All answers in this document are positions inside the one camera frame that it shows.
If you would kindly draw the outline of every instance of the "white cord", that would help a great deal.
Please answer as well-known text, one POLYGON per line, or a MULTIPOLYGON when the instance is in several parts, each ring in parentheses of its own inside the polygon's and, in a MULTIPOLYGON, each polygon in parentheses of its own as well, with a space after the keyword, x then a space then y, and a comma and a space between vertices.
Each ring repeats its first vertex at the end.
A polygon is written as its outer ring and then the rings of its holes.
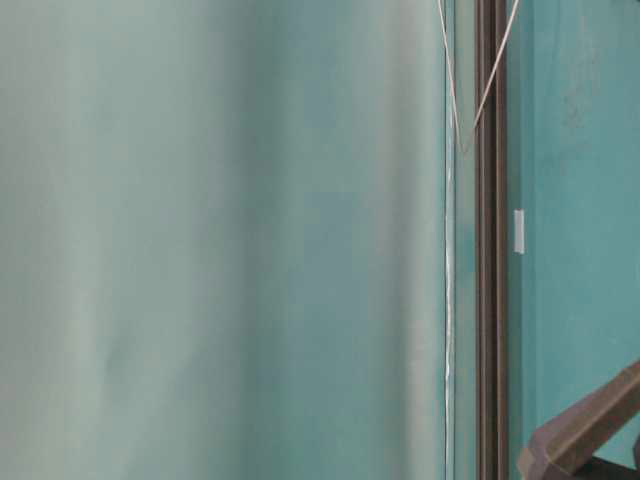
MULTIPOLYGON (((455 77, 453 76, 453 67, 451 61, 451 55, 449 53, 449 42, 447 40, 447 28, 445 26, 444 20, 444 12, 442 8, 442 0, 437 0, 438 3, 438 11, 440 12, 440 26, 442 27, 442 40, 444 42, 444 51, 445 56, 447 58, 447 70, 449 72, 449 88, 451 90, 451 99, 453 101, 453 118, 455 121, 455 135, 459 137, 460 135, 460 126, 458 123, 458 105, 456 100, 456 92, 455 92, 455 77)), ((511 27, 513 27, 513 22, 518 13, 518 9, 520 7, 520 0, 515 0, 513 3, 513 7, 511 7, 511 14, 509 15, 509 21, 507 22, 507 28, 505 29, 504 36, 502 37, 502 42, 500 43, 500 48, 498 49, 498 54, 496 55, 496 60, 493 63, 493 67, 491 68, 491 74, 489 75, 489 80, 487 80, 487 85, 484 88, 484 92, 482 93, 482 100, 480 100, 480 106, 478 107, 478 111, 476 112, 476 116, 473 120, 473 127, 471 128, 471 134, 469 135, 469 140, 466 142, 466 147, 462 149, 463 155, 467 153, 469 150, 470 144, 474 138, 474 132, 480 122, 480 118, 482 117, 482 112, 484 111, 484 105, 487 102, 487 97, 489 96, 489 92, 491 91, 491 87, 493 86, 493 82, 495 81, 496 72, 498 70, 498 66, 500 65, 500 60, 502 60, 502 54, 504 53, 504 49, 507 46, 507 40, 509 39, 509 35, 511 34, 511 27)))
POLYGON ((444 21, 444 11, 442 8, 442 0, 437 0, 437 2, 438 2, 438 11, 440 12, 440 26, 442 27, 442 39, 444 41, 444 53, 447 58, 447 71, 449 73, 449 87, 451 89, 451 100, 453 102, 453 121, 455 123, 453 136, 459 142, 460 124, 458 123, 458 102, 456 100, 456 82, 455 82, 455 77, 453 76, 451 54, 449 53, 449 42, 447 40, 447 27, 445 26, 445 21, 444 21))

